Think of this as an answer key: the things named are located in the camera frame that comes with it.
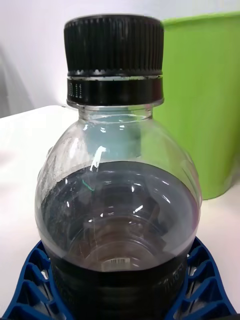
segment green plastic container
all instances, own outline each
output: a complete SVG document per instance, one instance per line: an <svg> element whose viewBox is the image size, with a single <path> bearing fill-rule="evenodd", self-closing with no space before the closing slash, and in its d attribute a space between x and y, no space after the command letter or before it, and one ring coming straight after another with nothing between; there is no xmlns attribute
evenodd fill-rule
<svg viewBox="0 0 240 320"><path fill-rule="evenodd" d="M231 184L240 145L240 12L164 23L161 122L191 155L204 199Z"/></svg>

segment white table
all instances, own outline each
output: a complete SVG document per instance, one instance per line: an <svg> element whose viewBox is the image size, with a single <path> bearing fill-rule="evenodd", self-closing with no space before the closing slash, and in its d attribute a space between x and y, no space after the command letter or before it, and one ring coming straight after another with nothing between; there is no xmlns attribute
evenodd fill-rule
<svg viewBox="0 0 240 320"><path fill-rule="evenodd" d="M78 112L46 106L0 119L0 317L21 268L40 240L34 216L37 176L46 154ZM210 250L225 291L240 312L240 182L204 201L197 236Z"/></svg>

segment black bottle cap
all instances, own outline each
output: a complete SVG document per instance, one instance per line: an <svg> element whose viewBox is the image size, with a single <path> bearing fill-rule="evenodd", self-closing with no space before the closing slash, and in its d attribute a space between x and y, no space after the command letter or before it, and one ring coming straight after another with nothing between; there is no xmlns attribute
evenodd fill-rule
<svg viewBox="0 0 240 320"><path fill-rule="evenodd" d="M66 23L64 41L70 103L127 106L163 101L160 21L139 15L80 17Z"/></svg>

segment bottle neck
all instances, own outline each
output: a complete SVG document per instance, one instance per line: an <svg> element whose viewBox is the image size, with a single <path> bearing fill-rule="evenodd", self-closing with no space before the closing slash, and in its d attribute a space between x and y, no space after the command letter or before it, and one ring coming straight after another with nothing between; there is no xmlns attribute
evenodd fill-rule
<svg viewBox="0 0 240 320"><path fill-rule="evenodd" d="M128 106L79 106L79 119L93 123L138 122L153 117L154 103Z"/></svg>

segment barcode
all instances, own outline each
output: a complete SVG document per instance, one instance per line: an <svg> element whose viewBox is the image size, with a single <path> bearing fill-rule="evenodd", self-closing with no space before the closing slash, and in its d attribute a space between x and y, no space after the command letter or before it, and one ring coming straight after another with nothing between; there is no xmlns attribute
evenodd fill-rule
<svg viewBox="0 0 240 320"><path fill-rule="evenodd" d="M116 271L116 270L129 270L130 258L114 258L104 261L101 264L102 271Z"/></svg>

